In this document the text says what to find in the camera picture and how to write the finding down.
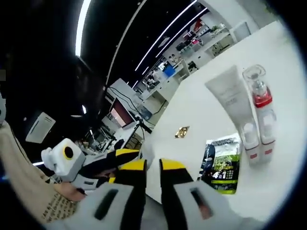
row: spray bottle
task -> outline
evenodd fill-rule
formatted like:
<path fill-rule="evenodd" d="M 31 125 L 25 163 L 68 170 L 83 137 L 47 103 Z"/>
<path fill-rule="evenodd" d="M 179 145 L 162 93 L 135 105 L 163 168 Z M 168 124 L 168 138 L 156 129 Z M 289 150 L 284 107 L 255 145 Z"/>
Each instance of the spray bottle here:
<path fill-rule="evenodd" d="M 276 115 L 273 109 L 273 97 L 265 82 L 265 69 L 260 65 L 251 66 L 243 72 L 243 77 L 251 91 L 255 106 L 260 139 L 261 139 L 261 161 L 267 162 L 272 158 L 275 145 L 274 130 L 276 126 Z"/>

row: black ceiling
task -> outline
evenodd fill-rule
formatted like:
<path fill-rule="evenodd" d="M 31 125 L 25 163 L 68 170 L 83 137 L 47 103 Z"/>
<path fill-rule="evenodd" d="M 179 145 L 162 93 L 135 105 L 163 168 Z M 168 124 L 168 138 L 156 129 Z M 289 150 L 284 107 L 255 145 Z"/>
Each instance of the black ceiling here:
<path fill-rule="evenodd" d="M 56 143 L 62 136 L 79 138 L 89 128 L 88 122 L 71 118 L 71 115 L 82 114 L 81 104 L 93 98 L 93 94 L 86 98 L 80 96 L 82 81 L 77 78 L 75 66 L 75 38 L 82 2 L 25 0 L 21 4 L 12 0 L 1 6 L 1 21 L 7 22 L 3 27 L 3 34 L 7 36 L 1 43 L 0 66 L 7 69 L 8 121 L 20 139 L 25 135 L 24 118 L 37 110 L 46 112 L 58 124 L 53 131 L 57 138 L 39 147 L 25 143 L 34 152 Z M 139 61 L 190 3 L 190 0 L 147 0 L 119 49 L 109 83 L 118 78 L 131 84 L 139 80 L 144 69 L 157 61 L 155 56 L 160 50 L 157 46 L 162 39 L 135 72 Z M 116 46 L 139 4 L 138 0 L 92 0 L 81 53 L 96 77 L 89 81 L 95 83 L 100 78 L 99 84 L 103 85 Z M 165 35 L 173 37 L 202 9 L 199 3 L 195 4 Z M 91 89 L 87 90 L 88 94 L 92 93 Z"/>

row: white tube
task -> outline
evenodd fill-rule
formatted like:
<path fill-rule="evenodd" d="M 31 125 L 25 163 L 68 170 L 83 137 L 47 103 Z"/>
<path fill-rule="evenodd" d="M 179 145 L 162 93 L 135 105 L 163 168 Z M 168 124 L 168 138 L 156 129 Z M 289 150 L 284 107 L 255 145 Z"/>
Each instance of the white tube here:
<path fill-rule="evenodd" d="M 259 136 L 253 117 L 248 92 L 236 66 L 205 83 L 235 124 L 243 141 L 248 161 L 255 164 L 260 161 Z"/>

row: white tabletop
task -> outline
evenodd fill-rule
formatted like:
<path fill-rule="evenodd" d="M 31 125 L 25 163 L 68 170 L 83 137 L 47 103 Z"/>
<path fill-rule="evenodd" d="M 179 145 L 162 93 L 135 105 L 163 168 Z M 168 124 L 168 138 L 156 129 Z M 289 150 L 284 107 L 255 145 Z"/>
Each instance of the white tabletop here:
<path fill-rule="evenodd" d="M 266 69 L 277 115 L 277 141 L 268 165 L 250 168 L 245 153 L 242 154 L 236 194 L 225 196 L 231 208 L 244 217 L 267 220 L 279 208 L 300 173 L 307 127 L 303 63 L 279 22 L 271 23 L 226 50 L 180 84 L 144 143 L 154 155 L 147 173 L 147 195 L 161 202 L 160 158 L 181 161 L 196 180 L 206 140 L 236 132 L 227 113 L 204 83 L 232 65 L 237 65 L 242 72 L 254 64 Z M 190 126 L 186 137 L 175 139 L 179 127 L 184 126 Z"/>

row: monitor screen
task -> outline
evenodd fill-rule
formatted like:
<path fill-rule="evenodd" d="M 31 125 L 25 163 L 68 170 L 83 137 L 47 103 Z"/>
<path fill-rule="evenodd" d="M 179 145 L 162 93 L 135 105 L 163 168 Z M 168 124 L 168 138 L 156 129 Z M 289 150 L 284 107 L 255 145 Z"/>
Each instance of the monitor screen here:
<path fill-rule="evenodd" d="M 110 112 L 121 127 L 125 127 L 134 121 L 133 117 L 117 98 L 115 99 Z"/>

